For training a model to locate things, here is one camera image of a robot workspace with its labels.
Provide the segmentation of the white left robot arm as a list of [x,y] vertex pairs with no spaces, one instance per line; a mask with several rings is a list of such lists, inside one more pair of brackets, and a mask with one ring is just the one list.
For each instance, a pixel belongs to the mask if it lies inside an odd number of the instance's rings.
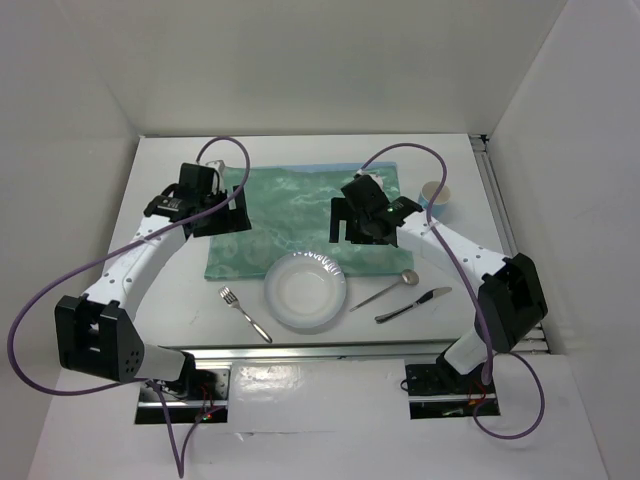
[[119,383],[161,381],[176,399],[193,394],[202,380],[193,355],[145,343],[134,320],[160,271],[189,238],[250,229],[244,194],[225,187],[224,169],[221,160],[182,164],[178,182],[145,208],[132,249],[81,296],[60,299],[54,317],[63,368]]

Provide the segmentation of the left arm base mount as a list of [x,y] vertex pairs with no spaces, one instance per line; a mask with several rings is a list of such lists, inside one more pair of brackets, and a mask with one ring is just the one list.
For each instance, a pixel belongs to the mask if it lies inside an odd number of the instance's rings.
[[[196,379],[181,392],[158,381],[173,424],[186,425],[195,420],[204,424],[223,424],[228,421],[231,367],[214,365],[199,371]],[[165,422],[160,398],[149,385],[139,389],[134,423],[159,425]]]

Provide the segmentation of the silver spoon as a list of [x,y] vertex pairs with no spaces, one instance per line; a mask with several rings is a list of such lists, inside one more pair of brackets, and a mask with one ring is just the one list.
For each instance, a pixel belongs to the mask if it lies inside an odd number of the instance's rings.
[[361,301],[360,303],[358,303],[357,305],[353,306],[350,309],[350,312],[354,312],[362,307],[364,307],[365,305],[368,305],[369,303],[377,300],[378,298],[388,294],[389,292],[391,292],[394,288],[401,286],[401,285],[408,285],[408,286],[415,286],[419,283],[419,275],[415,270],[412,269],[405,269],[401,272],[400,277],[391,285],[387,286],[386,288],[382,289],[381,291],[375,293],[374,295],[370,296],[369,298],[366,298],[365,300]]

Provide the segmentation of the white round plate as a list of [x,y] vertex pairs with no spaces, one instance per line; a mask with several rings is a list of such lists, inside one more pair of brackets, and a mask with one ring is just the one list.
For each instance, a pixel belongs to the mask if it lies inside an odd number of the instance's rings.
[[263,282],[269,313],[282,325],[311,331],[331,322],[347,295],[346,277],[331,257],[297,251],[277,260]]

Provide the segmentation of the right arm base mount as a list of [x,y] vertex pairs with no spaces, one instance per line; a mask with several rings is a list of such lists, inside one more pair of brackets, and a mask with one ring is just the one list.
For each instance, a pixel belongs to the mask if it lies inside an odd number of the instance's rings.
[[467,375],[439,364],[407,364],[400,389],[408,395],[412,420],[499,416],[495,384],[482,383],[482,366]]

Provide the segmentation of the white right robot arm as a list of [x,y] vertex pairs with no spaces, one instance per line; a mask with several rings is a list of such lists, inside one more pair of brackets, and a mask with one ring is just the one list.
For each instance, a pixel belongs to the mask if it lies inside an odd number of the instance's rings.
[[541,282],[531,258],[508,257],[485,249],[436,219],[415,201],[391,201],[369,175],[358,175],[331,200],[329,241],[391,245],[418,255],[460,280],[475,308],[474,326],[438,358],[436,379],[448,392],[460,391],[471,372],[482,367],[491,378],[495,353],[510,352],[548,313]]

